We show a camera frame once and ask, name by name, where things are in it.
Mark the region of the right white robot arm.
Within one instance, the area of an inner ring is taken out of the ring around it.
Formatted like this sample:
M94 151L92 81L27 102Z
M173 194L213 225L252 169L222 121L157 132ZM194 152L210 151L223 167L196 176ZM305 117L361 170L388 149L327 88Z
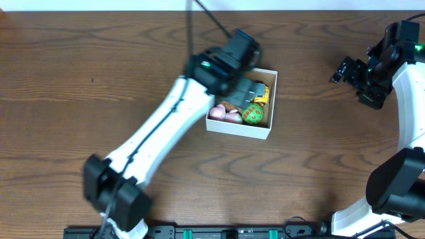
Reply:
M371 173L363 198L332 215L332 236L364 238L424 219L424 63L399 66L392 87L398 103L397 152Z

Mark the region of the yellow grey toy truck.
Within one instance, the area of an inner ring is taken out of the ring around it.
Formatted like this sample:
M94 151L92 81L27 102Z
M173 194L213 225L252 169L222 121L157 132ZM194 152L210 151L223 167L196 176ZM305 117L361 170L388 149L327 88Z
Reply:
M270 87L262 82L256 83L253 102L265 106L270 101Z

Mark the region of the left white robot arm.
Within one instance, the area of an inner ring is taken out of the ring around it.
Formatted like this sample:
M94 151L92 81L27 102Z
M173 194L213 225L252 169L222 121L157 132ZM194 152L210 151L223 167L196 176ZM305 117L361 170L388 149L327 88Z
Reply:
M144 189L188 129L213 106L217 96L247 93L244 74L260 53L211 48L191 55L161 105L147 121L105 159L91 155L84 164L86 200L103 215L94 238L144 238L152 199Z

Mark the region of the pink white duck toy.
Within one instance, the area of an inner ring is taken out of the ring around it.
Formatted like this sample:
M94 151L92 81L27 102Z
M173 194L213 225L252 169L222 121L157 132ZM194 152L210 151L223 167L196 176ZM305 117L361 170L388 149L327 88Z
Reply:
M238 110L227 111L223 104L218 104L209 111L209 119L227 123L242 124L243 119Z

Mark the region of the green patterned ball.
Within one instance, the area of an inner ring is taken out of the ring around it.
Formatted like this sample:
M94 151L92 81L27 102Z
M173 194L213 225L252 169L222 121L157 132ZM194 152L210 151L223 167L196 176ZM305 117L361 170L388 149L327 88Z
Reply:
M264 110L260 104L251 103L242 111L242 120L248 124L259 124L264 117Z

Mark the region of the brown plush toy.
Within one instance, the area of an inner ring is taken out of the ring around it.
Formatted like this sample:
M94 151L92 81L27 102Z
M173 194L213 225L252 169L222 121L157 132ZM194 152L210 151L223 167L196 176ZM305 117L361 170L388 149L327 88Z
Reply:
M221 101L220 104L224 106L226 113L236 113L242 111L238 106L235 106L226 101Z

